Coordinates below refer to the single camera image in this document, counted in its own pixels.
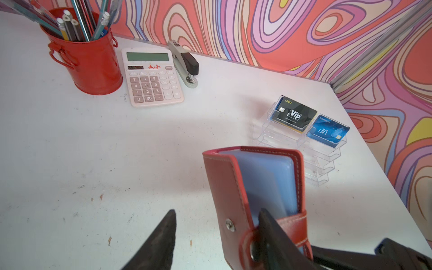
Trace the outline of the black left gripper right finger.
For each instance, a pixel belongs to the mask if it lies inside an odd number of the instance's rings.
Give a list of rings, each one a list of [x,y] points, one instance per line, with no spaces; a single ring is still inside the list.
[[[265,270],[319,270],[321,267],[304,256],[270,212],[259,213],[259,246]]]

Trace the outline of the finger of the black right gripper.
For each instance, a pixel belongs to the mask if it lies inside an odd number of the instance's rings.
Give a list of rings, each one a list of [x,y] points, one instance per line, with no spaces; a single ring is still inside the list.
[[[312,246],[313,261],[332,270],[383,270],[385,260],[371,254]]]
[[[412,248],[385,238],[376,248],[375,254],[398,264],[400,270],[430,270],[432,259]]]

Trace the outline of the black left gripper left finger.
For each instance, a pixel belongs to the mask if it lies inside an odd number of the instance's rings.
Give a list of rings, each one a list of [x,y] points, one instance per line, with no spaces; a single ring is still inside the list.
[[[171,209],[123,270],[170,270],[176,243],[176,212]]]

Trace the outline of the red leather card holder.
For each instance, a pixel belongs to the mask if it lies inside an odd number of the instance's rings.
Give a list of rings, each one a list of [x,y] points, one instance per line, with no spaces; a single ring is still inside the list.
[[[235,146],[203,153],[224,258],[233,270],[262,270],[259,252],[261,209],[312,259],[307,233],[304,158],[285,148]]]

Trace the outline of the blue credit card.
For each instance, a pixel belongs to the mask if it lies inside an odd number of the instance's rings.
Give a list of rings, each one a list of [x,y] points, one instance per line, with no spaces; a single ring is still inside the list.
[[[307,136],[324,145],[336,148],[349,130],[349,126],[320,114],[312,124]]]

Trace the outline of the clear acrylic card stand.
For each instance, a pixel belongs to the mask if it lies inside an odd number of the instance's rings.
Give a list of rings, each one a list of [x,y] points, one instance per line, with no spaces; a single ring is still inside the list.
[[[341,157],[340,149],[347,143],[346,136],[336,148],[329,147],[309,138],[307,133],[316,118],[320,115],[318,111],[317,116],[304,133],[299,133],[282,124],[278,124],[271,120],[271,115],[277,102],[272,105],[255,125],[253,131],[255,144],[263,147],[300,151],[304,156],[305,178],[317,186],[328,182],[329,173],[335,169],[335,160]]]

